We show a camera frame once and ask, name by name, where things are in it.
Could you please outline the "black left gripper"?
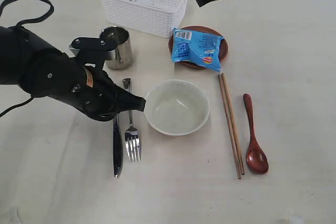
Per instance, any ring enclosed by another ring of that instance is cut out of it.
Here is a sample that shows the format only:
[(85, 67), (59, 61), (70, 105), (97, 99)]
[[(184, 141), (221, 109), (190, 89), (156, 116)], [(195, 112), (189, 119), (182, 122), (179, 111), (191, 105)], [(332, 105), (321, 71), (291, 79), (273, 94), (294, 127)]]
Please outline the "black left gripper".
[(69, 59), (73, 84), (68, 104), (87, 117), (106, 122), (124, 111), (143, 112), (146, 100), (116, 85), (103, 70), (101, 57)]

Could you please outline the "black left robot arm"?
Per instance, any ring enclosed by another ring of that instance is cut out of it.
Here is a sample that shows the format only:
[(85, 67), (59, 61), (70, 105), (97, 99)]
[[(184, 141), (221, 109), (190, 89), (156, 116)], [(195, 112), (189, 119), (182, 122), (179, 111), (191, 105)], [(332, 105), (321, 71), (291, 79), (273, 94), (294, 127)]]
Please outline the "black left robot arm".
[(50, 97), (96, 121), (143, 111), (146, 100), (116, 85), (103, 70), (106, 49), (98, 38), (79, 39), (69, 57), (24, 27), (1, 27), (1, 84), (17, 85), (31, 98)]

